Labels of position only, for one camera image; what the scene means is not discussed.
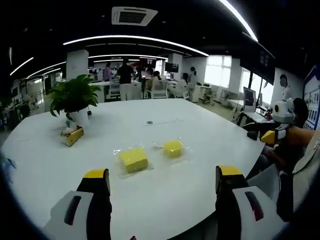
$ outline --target yellow sponge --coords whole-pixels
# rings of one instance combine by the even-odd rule
[[[134,148],[120,153],[120,159],[123,162],[127,173],[143,170],[148,167],[148,159],[142,148]]]
[[[183,145],[180,141],[167,141],[163,145],[164,154],[170,158],[178,158],[182,154]]]

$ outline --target potted plant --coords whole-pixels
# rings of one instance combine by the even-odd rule
[[[64,111],[66,117],[76,122],[77,125],[81,127],[87,125],[89,122],[87,107],[97,106],[98,95],[95,92],[101,91],[99,86],[90,86],[91,81],[91,78],[83,74],[52,88],[50,113],[57,117],[54,111],[58,115]]]

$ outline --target air conditioning vent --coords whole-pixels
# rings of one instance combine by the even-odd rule
[[[138,7],[115,6],[112,8],[113,25],[147,26],[158,13],[156,10]]]

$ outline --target white flower pot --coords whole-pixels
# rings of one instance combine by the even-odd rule
[[[80,111],[70,112],[70,117],[76,124],[80,127],[87,127],[89,125],[87,107],[81,109]]]

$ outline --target ceiling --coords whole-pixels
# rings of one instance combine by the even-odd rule
[[[316,1],[228,0],[251,26],[259,42],[275,57],[277,67],[304,77],[317,63],[320,26]],[[9,73],[31,57],[10,79],[25,78],[66,60],[67,52],[87,49],[89,56],[110,54],[184,56],[199,53],[160,42],[131,38],[108,38],[63,43],[94,36],[134,35],[157,38],[195,48],[207,54],[239,56],[241,23],[218,0],[117,0],[100,2],[12,2],[10,17],[3,18],[5,51],[12,48]],[[112,25],[112,7],[157,10],[148,26]]]

